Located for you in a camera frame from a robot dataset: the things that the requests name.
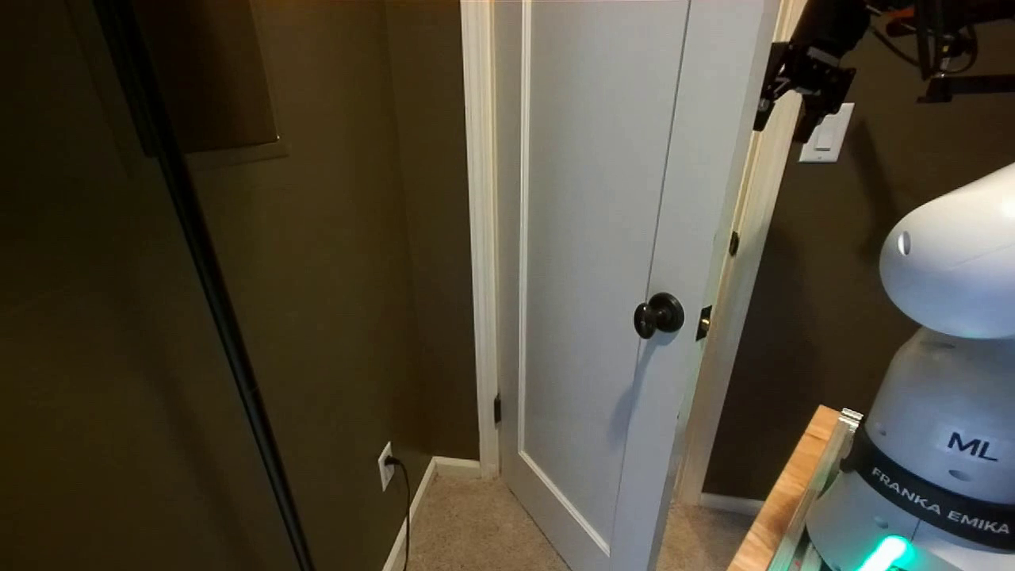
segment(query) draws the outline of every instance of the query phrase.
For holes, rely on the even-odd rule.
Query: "white door trim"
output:
[[[775,42],[789,42],[806,0],[780,0],[780,16],[775,26]],[[699,508],[731,508],[739,497],[719,497],[705,493],[710,452],[716,443],[727,389],[732,381],[732,365],[739,353],[739,336],[752,309],[754,280],[760,271],[760,255],[780,193],[785,157],[794,147],[794,130],[801,100],[796,91],[783,95],[766,116],[764,134],[752,134],[752,148],[743,165],[739,206],[731,235],[739,235],[739,255],[727,260],[719,295],[713,306],[710,343],[705,353],[694,409],[688,422],[688,457],[679,483],[685,506]]]
[[[464,0],[464,100],[470,173],[470,260],[473,260],[473,343],[475,418],[482,477],[497,472],[496,396],[497,379],[497,123],[496,123],[496,0]]]

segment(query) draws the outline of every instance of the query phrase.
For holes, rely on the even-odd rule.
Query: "door hinge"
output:
[[[736,258],[739,255],[739,235],[732,233],[731,235],[731,258]]]
[[[505,400],[502,400],[502,394],[496,396],[496,425],[502,425],[502,418],[505,418]]]
[[[710,334],[710,306],[707,309],[702,309],[702,317],[699,317],[699,334],[694,334],[694,339],[705,339]]]

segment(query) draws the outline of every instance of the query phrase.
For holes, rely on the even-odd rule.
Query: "electrical outlet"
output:
[[[393,479],[393,465],[388,463],[388,457],[393,457],[390,440],[383,440],[382,457],[378,457],[378,472],[382,472],[382,493],[390,484]]]

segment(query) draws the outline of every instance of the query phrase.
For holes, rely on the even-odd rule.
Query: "door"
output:
[[[497,8],[502,465],[572,569],[654,562],[775,8]]]

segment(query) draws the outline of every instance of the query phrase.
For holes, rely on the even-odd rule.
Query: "wooden board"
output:
[[[828,457],[834,454],[831,446],[842,443],[834,434],[842,434],[842,414],[818,405],[806,425],[806,434],[796,440],[789,463],[766,493],[760,515],[743,539],[731,571],[764,571],[775,562],[785,529],[798,519],[796,515],[801,501],[828,465]]]

